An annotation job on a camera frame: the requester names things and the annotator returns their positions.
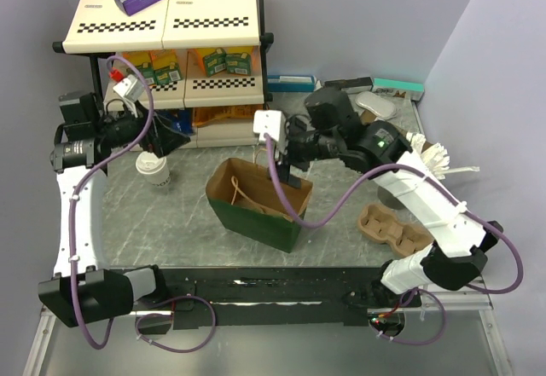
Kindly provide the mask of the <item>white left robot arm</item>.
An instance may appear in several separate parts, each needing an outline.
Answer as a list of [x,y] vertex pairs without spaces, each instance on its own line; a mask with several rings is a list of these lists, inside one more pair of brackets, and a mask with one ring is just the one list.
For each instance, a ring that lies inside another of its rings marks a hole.
[[136,302],[163,307],[170,295],[158,266],[125,272],[107,266],[102,245],[102,199],[107,159],[112,151],[137,142],[145,154],[166,156],[189,143],[164,119],[148,129],[148,109],[124,111],[117,118],[99,111],[96,95],[76,91],[61,95],[63,121],[54,137],[50,163],[61,196],[61,238],[51,279],[38,285],[38,297],[65,326],[111,320],[129,314]]

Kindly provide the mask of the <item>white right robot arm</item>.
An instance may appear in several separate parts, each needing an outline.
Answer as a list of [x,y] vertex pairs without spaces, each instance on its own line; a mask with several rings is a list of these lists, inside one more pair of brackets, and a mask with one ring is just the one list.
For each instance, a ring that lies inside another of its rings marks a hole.
[[364,123],[347,93],[335,88],[312,92],[305,109],[309,122],[290,120],[278,110],[261,110],[253,118],[288,214],[298,215],[282,191],[279,165],[305,170],[312,161],[338,159],[399,200],[433,238],[424,249],[384,265],[372,287],[378,304],[392,306],[405,292],[428,284],[457,291],[481,274],[498,228],[472,219],[396,126],[379,119]]

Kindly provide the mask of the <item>brown green paper bag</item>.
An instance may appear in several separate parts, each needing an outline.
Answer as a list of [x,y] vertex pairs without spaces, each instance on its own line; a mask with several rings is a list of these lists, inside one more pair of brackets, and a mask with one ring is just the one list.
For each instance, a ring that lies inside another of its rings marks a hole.
[[226,229],[282,252],[296,247],[301,226],[287,214],[266,167],[228,158],[208,180],[206,197]]

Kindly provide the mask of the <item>white paper coffee cup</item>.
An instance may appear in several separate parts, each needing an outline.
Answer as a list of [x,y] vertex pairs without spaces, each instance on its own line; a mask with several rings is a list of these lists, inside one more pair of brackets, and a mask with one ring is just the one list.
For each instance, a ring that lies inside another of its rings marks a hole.
[[171,173],[167,157],[157,157],[154,153],[142,151],[135,162],[137,172],[157,188],[163,188],[171,182]]

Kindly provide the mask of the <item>white plastic cup lid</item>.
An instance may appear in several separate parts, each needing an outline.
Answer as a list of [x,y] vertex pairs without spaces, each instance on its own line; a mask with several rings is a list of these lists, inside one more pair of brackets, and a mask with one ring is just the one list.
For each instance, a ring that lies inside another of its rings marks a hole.
[[168,169],[166,158],[159,158],[149,152],[141,152],[136,158],[135,166],[144,176],[156,176]]

